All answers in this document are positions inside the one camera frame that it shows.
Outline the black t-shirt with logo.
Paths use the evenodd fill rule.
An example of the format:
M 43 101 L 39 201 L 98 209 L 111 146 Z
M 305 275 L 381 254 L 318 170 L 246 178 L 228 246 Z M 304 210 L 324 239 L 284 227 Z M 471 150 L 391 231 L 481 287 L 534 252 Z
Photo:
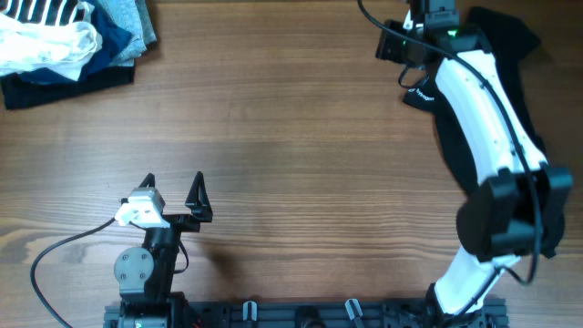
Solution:
M 521 20 L 483 7 L 471 8 L 467 21 L 485 33 L 496 72 L 517 119 L 525 126 L 535 149 L 544 152 L 544 142 L 534 130 L 527 110 L 518 71 L 519 62 L 539 46 L 539 38 Z M 456 217 L 463 249 L 480 262 L 532 253 L 534 217 L 527 197 L 526 175 L 511 174 L 507 166 L 491 172 L 484 170 L 480 163 L 483 156 L 472 150 L 466 129 L 436 83 L 425 82 L 408 90 L 404 103 L 434 115 L 445 163 L 468 195 Z M 573 178 L 566 168 L 552 168 L 543 161 L 538 166 L 533 176 L 542 211 L 540 252 L 552 258 L 564 235 L 563 208 L 573 188 Z

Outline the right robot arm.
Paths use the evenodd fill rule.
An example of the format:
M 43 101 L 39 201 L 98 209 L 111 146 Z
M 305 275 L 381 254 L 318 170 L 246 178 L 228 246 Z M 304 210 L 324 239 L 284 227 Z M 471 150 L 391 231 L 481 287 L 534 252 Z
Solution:
M 555 256 L 572 176 L 566 168 L 549 166 L 524 130 L 481 29 L 450 26 L 417 33 L 379 27 L 384 33 L 379 48 L 390 51 L 391 61 L 413 67 L 409 54 L 417 51 L 422 68 L 436 66 L 425 82 L 436 87 L 471 153 L 475 188 L 455 219 L 461 246 L 429 287 L 420 321 L 424 327 L 473 324 L 504 273 L 529 285 L 539 258 Z

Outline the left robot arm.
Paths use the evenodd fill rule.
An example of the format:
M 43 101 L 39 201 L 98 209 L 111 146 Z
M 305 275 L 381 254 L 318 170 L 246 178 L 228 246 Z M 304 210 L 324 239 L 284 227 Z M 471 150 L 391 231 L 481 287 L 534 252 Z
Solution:
M 185 251 L 184 232 L 198 232 L 200 225 L 211 222 L 212 208 L 203 174 L 199 171 L 185 200 L 186 214 L 165 214 L 165 201 L 149 173 L 130 195 L 121 201 L 115 220 L 121 226 L 135 226 L 145 232 L 139 247 L 119 254 L 114 275 L 121 298 L 118 307 L 107 307 L 106 328 L 186 328 L 202 327 L 200 316 L 189 305 L 183 292 L 171 290 L 180 270 L 176 261 Z

